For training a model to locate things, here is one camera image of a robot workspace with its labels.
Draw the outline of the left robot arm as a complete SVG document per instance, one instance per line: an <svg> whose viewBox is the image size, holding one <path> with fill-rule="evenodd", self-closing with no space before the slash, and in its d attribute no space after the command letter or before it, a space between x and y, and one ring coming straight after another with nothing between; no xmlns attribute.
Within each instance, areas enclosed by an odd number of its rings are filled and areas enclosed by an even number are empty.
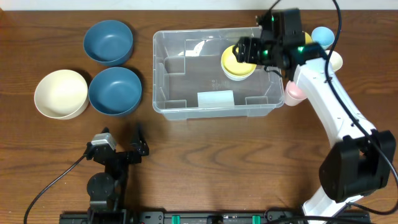
<svg viewBox="0 0 398 224"><path fill-rule="evenodd" d="M142 162L149 155L149 147L140 125L133 132L129 151L118 152L116 140L108 128L87 143L84 156L104 165L104 171L93 175L87 183L90 196L88 224L129 223L133 216L123 207L129 176L129 166Z"/></svg>

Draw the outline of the cream cup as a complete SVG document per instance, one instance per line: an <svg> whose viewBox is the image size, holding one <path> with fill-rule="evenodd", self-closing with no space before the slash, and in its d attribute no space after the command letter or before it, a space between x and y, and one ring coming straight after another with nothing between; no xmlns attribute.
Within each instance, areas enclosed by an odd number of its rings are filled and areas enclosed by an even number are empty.
<svg viewBox="0 0 398 224"><path fill-rule="evenodd" d="M343 66L343 58L338 52L333 51L329 63L334 72L337 72Z"/></svg>

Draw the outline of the pink cup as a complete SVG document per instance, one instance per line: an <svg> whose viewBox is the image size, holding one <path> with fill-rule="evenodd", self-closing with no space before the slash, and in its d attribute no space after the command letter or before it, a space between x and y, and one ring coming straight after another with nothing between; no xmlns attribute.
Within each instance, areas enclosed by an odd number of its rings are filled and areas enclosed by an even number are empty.
<svg viewBox="0 0 398 224"><path fill-rule="evenodd" d="M296 106L306 99L305 93L294 82L287 82L284 93L284 103L286 105Z"/></svg>

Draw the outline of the small white bowl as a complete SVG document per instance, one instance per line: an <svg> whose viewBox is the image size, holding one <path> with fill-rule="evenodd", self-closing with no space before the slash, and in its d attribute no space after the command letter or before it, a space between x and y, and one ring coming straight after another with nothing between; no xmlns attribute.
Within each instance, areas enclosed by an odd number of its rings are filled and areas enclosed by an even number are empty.
<svg viewBox="0 0 398 224"><path fill-rule="evenodd" d="M243 81L245 79L247 79L253 72L254 70L250 71L248 74L246 75L233 75L232 73L229 73L229 71L227 71L227 69L225 69L224 67L221 67L224 71L224 74L233 81Z"/></svg>

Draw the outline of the small yellow bowl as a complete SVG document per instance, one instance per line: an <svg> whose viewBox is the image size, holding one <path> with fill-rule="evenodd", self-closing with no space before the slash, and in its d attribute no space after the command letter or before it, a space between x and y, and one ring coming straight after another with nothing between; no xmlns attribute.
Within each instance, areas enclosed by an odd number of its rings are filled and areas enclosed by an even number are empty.
<svg viewBox="0 0 398 224"><path fill-rule="evenodd" d="M227 69L233 75L246 75L255 70L257 65L251 63L240 63L234 55L235 45L229 46L221 56L221 66Z"/></svg>

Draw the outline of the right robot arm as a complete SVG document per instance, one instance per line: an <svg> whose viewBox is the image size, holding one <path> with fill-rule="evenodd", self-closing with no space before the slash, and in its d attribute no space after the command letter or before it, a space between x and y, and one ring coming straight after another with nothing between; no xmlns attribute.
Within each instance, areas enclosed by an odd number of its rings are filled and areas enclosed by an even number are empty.
<svg viewBox="0 0 398 224"><path fill-rule="evenodd" d="M301 221L342 222L337 214L346 207L376 213L357 201L384 188L389 176L397 176L392 164L396 139L390 131L378 131L359 112L335 77L325 50L316 42L285 45L280 40L242 37L233 54L239 62L285 70L325 128L331 150L319 169L320 188L302 205Z"/></svg>

